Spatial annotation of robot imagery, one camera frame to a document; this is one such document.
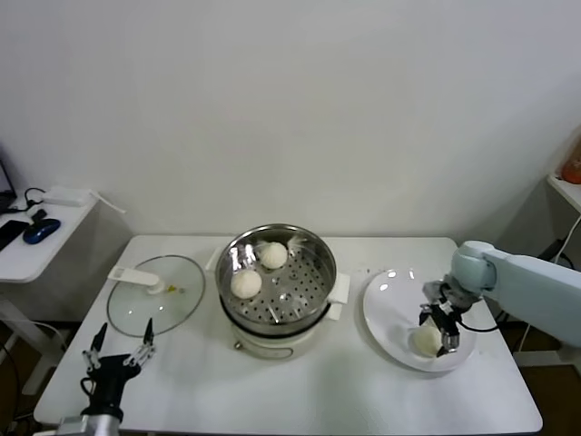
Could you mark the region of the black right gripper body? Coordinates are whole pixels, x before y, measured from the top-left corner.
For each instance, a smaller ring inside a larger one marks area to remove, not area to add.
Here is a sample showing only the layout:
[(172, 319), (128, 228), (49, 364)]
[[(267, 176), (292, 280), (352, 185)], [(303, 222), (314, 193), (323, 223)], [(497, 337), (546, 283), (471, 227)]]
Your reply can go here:
[(437, 300), (429, 304), (431, 319), (438, 329), (449, 337), (459, 336), (455, 307), (448, 300)]

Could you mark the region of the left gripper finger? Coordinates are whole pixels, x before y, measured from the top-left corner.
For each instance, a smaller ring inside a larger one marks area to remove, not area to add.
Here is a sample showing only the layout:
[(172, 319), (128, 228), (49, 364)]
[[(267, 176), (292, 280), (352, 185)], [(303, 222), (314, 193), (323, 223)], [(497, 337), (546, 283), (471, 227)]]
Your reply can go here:
[(98, 370), (101, 367), (99, 352), (103, 347), (108, 323), (105, 322), (99, 332), (93, 337), (91, 346), (82, 352), (87, 371)]
[(149, 359), (151, 359), (155, 354), (153, 338), (153, 319), (150, 318), (146, 325), (142, 344), (123, 361), (123, 365), (130, 367), (142, 367)]

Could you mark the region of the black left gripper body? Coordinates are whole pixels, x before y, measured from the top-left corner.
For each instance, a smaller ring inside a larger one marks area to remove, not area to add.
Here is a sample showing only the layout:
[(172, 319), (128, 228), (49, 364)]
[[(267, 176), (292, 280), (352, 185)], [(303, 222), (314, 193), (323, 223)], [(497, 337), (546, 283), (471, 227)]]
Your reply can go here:
[(125, 384), (141, 372), (139, 366), (124, 366), (129, 354), (100, 358), (98, 370), (87, 371), (81, 379), (81, 388), (87, 396), (87, 410), (120, 410)]

